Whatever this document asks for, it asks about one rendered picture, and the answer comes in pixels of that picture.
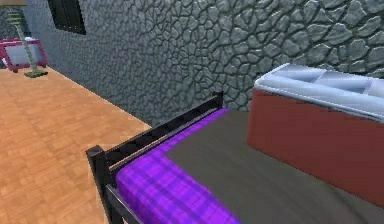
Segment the green floor lamp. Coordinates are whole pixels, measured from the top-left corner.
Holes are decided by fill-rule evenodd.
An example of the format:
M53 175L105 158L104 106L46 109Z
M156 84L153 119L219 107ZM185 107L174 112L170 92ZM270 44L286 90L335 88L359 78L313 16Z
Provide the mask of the green floor lamp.
M28 59L31 71L26 72L25 76L28 78L37 78L44 75L47 75L47 72L44 70L39 70L33 59L31 50L28 46L27 41L25 40L24 32L22 31L22 16L21 13L14 9L14 6L25 6L26 0L0 0L0 6L8 8L8 19L7 21L14 25L18 33L19 39L24 47L26 57Z

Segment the black frame bed purple blanket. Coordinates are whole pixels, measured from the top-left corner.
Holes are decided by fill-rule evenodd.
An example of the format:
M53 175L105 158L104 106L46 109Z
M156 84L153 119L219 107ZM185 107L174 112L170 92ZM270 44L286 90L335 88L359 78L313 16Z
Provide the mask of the black frame bed purple blanket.
M109 224L384 224L384 208L245 143L222 97L87 158Z

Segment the pink frame bed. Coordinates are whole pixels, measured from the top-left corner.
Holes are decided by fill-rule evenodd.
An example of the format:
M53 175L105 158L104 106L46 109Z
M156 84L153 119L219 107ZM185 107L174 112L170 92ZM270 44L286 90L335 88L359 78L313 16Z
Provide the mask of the pink frame bed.
M47 58L40 40L32 37L26 37L25 40L36 65L46 67ZM30 67L25 48L19 38L0 39L0 60L15 73L19 69Z

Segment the red box white top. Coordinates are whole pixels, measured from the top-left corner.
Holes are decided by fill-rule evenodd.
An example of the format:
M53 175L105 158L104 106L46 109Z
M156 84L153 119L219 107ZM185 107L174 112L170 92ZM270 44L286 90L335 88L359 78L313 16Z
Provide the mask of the red box white top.
M384 208L384 80L283 64L254 82L249 146Z

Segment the dark window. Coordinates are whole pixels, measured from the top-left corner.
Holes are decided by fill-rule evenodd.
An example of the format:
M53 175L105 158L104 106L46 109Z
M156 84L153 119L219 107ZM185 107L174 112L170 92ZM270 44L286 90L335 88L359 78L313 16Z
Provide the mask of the dark window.
M47 0L57 29L85 35L79 0Z

